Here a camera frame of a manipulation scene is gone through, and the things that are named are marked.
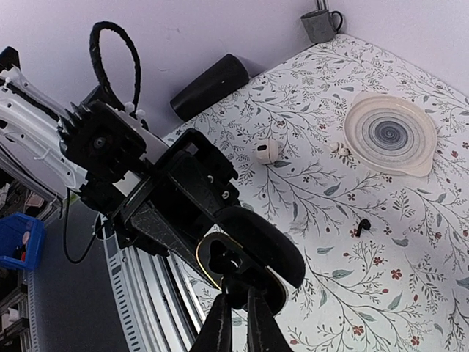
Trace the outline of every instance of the blue plastic bin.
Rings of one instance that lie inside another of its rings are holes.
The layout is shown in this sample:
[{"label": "blue plastic bin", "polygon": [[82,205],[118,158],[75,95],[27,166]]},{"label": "blue plastic bin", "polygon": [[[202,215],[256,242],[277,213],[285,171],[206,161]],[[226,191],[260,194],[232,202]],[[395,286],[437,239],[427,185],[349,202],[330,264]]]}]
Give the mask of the blue plastic bin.
[{"label": "blue plastic bin", "polygon": [[[12,258],[17,247],[23,245],[23,235],[31,233],[26,245],[26,260]],[[8,269],[34,270],[39,265],[45,237],[42,221],[22,213],[0,219],[0,266]]]}]

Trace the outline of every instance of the white wall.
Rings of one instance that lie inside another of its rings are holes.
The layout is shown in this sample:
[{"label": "white wall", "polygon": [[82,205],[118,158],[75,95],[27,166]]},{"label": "white wall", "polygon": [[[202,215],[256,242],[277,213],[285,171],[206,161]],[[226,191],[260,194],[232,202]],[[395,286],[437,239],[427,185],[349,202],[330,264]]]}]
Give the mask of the white wall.
[{"label": "white wall", "polygon": [[468,0],[329,0],[343,32],[387,49],[469,95]]},{"label": "white wall", "polygon": [[[313,9],[312,0],[2,0],[0,50],[17,48],[26,77],[69,106],[97,83],[88,51],[92,25],[118,23],[140,53],[141,108],[151,130],[164,135],[181,123],[169,101],[227,52],[257,74],[304,49],[299,17]],[[111,85],[130,101],[130,54],[116,34],[102,38]]]}]

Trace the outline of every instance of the red flower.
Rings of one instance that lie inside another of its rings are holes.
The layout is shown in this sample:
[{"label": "red flower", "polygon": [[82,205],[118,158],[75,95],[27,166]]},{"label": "red flower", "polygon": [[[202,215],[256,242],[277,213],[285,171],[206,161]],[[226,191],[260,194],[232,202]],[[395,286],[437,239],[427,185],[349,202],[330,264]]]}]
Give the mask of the red flower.
[{"label": "red flower", "polygon": [[360,336],[364,332],[365,332],[365,330],[363,330],[363,325],[360,325],[360,326],[354,325],[353,326],[353,334]]},{"label": "red flower", "polygon": [[418,337],[418,336],[412,337],[411,343],[412,343],[412,346],[420,345],[420,337]]},{"label": "red flower", "polygon": [[379,264],[383,264],[383,260],[380,257],[375,257],[373,259],[373,263],[378,266]]},{"label": "red flower", "polygon": [[401,269],[391,270],[392,278],[399,280],[402,277]]}]

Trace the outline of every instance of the gray mug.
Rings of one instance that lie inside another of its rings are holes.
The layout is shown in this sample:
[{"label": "gray mug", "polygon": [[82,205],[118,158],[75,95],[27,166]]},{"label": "gray mug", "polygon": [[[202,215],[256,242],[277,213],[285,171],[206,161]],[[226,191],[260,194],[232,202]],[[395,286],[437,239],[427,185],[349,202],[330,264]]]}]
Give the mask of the gray mug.
[{"label": "gray mug", "polygon": [[[333,21],[334,15],[340,17],[340,22],[337,27]],[[306,33],[308,33],[308,37],[312,43],[326,43],[334,39],[340,27],[342,27],[344,17],[339,11],[329,12],[328,10],[316,10],[301,16],[301,22],[303,22]]]}]

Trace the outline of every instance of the floral tablecloth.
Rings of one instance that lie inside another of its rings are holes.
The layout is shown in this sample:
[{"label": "floral tablecloth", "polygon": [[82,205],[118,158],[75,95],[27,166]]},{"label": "floral tablecloth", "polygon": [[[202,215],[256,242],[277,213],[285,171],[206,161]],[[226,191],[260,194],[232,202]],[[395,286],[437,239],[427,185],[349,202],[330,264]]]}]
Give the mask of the floral tablecloth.
[{"label": "floral tablecloth", "polygon": [[[355,96],[411,100],[435,121],[428,177],[373,172],[332,153]],[[243,206],[274,223],[306,261],[277,317],[294,351],[469,351],[469,99],[347,35],[256,77],[175,131],[202,131],[232,161]],[[263,166],[260,139],[283,143]],[[361,219],[372,230],[356,238]],[[205,310],[218,294],[188,270]],[[245,351],[245,315],[234,315]]]}]

